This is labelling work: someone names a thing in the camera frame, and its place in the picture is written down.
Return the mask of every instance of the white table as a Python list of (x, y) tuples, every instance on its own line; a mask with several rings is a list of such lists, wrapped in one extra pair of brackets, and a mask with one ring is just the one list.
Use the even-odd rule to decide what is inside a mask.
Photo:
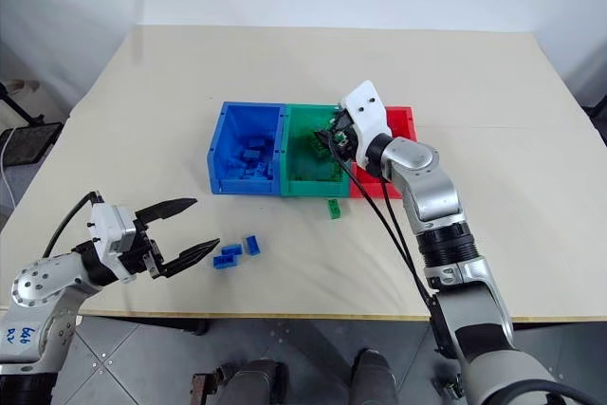
[[(0, 238), (0, 303), (86, 192), (140, 209), (198, 204), (149, 233), (167, 260), (255, 233), (263, 253), (170, 280), (141, 275), (86, 301), (102, 315), (424, 319), (409, 273), (364, 201), (211, 194), (223, 101), (335, 103), (361, 81), (414, 109), (517, 321), (607, 319), (607, 149), (530, 34), (148, 26), (133, 30), (71, 113)], [(398, 210), (403, 224), (404, 211)], [(56, 252), (87, 236), (83, 211)], [(406, 230), (421, 272), (413, 236)]]

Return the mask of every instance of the gray floor tile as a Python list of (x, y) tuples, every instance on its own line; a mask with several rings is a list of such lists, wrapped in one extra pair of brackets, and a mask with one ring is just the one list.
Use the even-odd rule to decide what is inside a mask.
[(105, 367), (139, 403), (189, 403), (193, 374), (258, 359), (271, 343), (259, 320), (213, 321), (204, 336), (143, 324)]
[(314, 323), (350, 366), (361, 349), (378, 350), (390, 363), (397, 384), (407, 373), (429, 327), (426, 322), (316, 320)]
[(53, 405), (63, 405), (80, 388), (101, 362), (93, 352), (76, 335), (69, 347), (64, 368), (57, 377), (57, 384), (53, 390)]
[(104, 368), (97, 370), (66, 405), (137, 405)]
[[(423, 403), (424, 405), (451, 403), (451, 400), (445, 395), (441, 396), (436, 392), (432, 382), (459, 373), (459, 363), (456, 360), (443, 358), (434, 351), (435, 348), (436, 342), (432, 330), (428, 327), (409, 372), (400, 385), (398, 392), (400, 403)], [(455, 403), (465, 405), (467, 402), (462, 398)]]
[(76, 331), (99, 359), (106, 360), (137, 327), (111, 318), (83, 317)]
[(284, 362), (288, 367), (289, 382), (286, 404), (339, 405), (348, 401), (348, 389), (336, 377), (327, 375), (297, 348), (285, 339), (276, 341), (265, 357)]
[(533, 356), (555, 375), (563, 339), (563, 326), (539, 327), (514, 331), (514, 346)]
[(562, 330), (557, 377), (600, 403), (607, 403), (607, 322), (567, 324)]

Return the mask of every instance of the blue lego brick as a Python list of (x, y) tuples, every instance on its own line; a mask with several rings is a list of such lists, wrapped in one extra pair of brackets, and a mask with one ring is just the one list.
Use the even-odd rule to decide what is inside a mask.
[(256, 151), (255, 149), (247, 149), (243, 152), (244, 161), (258, 161), (262, 151)]
[(212, 257), (212, 266), (215, 269), (225, 269), (238, 265), (238, 259), (234, 255), (219, 255)]
[(243, 246), (240, 244), (233, 244), (231, 246), (225, 246), (221, 248), (222, 256), (238, 256), (243, 254)]
[(281, 103), (223, 104), (207, 154), (213, 193), (280, 194), (284, 115)]
[(247, 241), (249, 255), (258, 255), (262, 252), (259, 248), (259, 244), (257, 243), (257, 238), (255, 236), (249, 236), (245, 240)]

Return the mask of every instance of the plastic storage bin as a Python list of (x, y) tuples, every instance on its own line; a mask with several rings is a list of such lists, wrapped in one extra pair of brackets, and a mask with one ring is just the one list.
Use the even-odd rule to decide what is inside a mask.
[(282, 196), (348, 196), (348, 175), (314, 131), (327, 128), (337, 106), (288, 104), (281, 147)]
[[(417, 140), (414, 128), (414, 114), (410, 107), (387, 106), (386, 115), (388, 126), (392, 130), (392, 136), (403, 137), (407, 139)], [(356, 163), (352, 163), (352, 172), (362, 184), (362, 188), (367, 191), (372, 198), (382, 198), (383, 191), (379, 179), (372, 177)], [(392, 199), (400, 199), (400, 192), (392, 184), (386, 184), (388, 195)], [(354, 182), (350, 182), (350, 197), (362, 198), (362, 193)]]
[(226, 101), (207, 154), (213, 193), (280, 194), (285, 105)]

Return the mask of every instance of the white cable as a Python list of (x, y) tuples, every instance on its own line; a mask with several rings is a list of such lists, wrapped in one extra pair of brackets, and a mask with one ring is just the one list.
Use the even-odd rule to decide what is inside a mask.
[(7, 146), (9, 145), (10, 139), (12, 138), (12, 134), (15, 133), (17, 128), (13, 128), (10, 132), (9, 137), (7, 138), (7, 142), (4, 143), (4, 147), (2, 148), (2, 152), (0, 152), (0, 173), (2, 173), (2, 180), (4, 180), (4, 185), (7, 186), (7, 190), (9, 191), (10, 201), (12, 202), (12, 209), (15, 210), (17, 206), (15, 204), (15, 196), (12, 194), (12, 190), (10, 189), (9, 182), (7, 181), (7, 175), (4, 172), (4, 153), (7, 150)]

